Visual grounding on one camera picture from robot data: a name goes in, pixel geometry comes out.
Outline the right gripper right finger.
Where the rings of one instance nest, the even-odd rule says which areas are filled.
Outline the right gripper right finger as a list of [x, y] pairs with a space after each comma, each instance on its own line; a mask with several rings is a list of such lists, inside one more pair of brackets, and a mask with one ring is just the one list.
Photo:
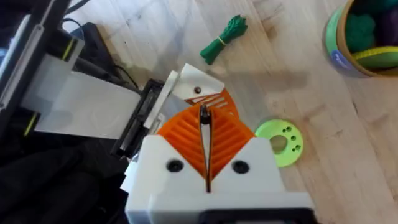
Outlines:
[[217, 108], [211, 111], [209, 168], [214, 193], [285, 191], [270, 141]]

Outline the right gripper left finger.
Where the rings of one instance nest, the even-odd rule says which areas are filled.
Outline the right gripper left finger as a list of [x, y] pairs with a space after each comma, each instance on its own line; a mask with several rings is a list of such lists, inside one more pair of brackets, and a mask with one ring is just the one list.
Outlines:
[[208, 159], [196, 105], [147, 135], [139, 152], [134, 185], [128, 193], [129, 218], [197, 218], [208, 209]]

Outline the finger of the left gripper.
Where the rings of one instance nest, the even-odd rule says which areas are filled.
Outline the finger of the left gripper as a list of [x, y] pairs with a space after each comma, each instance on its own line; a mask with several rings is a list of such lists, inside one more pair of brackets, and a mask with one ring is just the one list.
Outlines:
[[239, 117], [237, 107], [225, 84], [188, 63], [178, 74], [172, 94], [189, 105], [204, 104], [209, 108], [220, 108]]

